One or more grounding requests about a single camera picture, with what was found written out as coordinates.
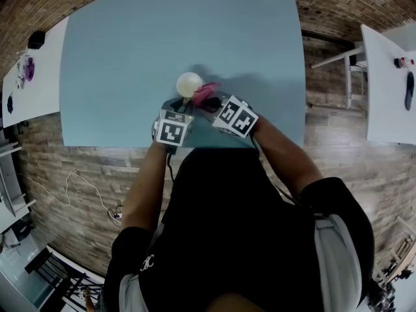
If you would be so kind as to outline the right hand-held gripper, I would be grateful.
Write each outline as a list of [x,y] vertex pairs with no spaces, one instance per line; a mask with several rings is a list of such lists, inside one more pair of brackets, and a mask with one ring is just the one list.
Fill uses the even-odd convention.
[[203,115],[212,126],[246,138],[258,120],[247,102],[225,92],[214,92],[203,101]]

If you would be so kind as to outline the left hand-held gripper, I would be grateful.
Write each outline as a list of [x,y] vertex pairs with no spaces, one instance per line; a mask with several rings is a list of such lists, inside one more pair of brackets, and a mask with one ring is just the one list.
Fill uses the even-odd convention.
[[175,155],[184,143],[194,119],[190,99],[178,97],[165,101],[151,128],[153,141],[161,143],[169,155]]

